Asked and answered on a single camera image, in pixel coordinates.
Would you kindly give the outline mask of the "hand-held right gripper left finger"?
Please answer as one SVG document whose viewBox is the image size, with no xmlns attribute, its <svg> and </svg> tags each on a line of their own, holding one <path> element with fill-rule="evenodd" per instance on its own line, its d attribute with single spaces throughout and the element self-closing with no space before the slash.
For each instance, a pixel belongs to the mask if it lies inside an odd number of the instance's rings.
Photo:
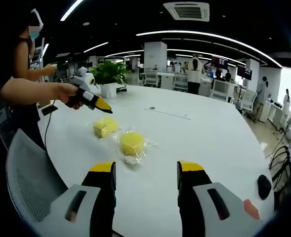
<svg viewBox="0 0 291 237">
<path fill-rule="evenodd" d="M 94 165 L 80 185 L 67 188 L 53 165 L 44 189 L 53 198 L 38 223 L 40 237 L 110 237 L 116 207 L 116 163 Z"/>
</svg>

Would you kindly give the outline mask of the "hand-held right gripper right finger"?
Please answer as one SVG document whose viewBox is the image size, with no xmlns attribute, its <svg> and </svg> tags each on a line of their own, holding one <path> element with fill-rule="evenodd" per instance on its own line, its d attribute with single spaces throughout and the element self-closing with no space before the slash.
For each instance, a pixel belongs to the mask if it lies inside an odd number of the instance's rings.
<svg viewBox="0 0 291 237">
<path fill-rule="evenodd" d="M 177 162 L 178 207 L 184 237 L 253 237 L 264 226 L 245 211 L 244 202 L 213 183 L 194 162 Z"/>
</svg>

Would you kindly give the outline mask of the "person's right hand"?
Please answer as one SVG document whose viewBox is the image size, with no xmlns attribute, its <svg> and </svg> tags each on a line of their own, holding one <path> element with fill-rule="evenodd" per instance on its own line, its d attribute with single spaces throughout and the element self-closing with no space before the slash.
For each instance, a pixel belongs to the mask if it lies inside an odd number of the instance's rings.
<svg viewBox="0 0 291 237">
<path fill-rule="evenodd" d="M 252 202 L 249 199 L 244 200 L 244 210 L 253 219 L 255 220 L 260 219 L 258 209 L 252 204 Z"/>
</svg>

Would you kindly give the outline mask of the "person's left hand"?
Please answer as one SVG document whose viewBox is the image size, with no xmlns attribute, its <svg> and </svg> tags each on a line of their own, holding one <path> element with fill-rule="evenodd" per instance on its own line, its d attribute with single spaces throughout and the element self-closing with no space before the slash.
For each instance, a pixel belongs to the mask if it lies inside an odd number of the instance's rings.
<svg viewBox="0 0 291 237">
<path fill-rule="evenodd" d="M 58 86 L 58 99 L 67 104 L 70 97 L 74 96 L 78 88 L 69 83 L 60 83 Z"/>
</svg>

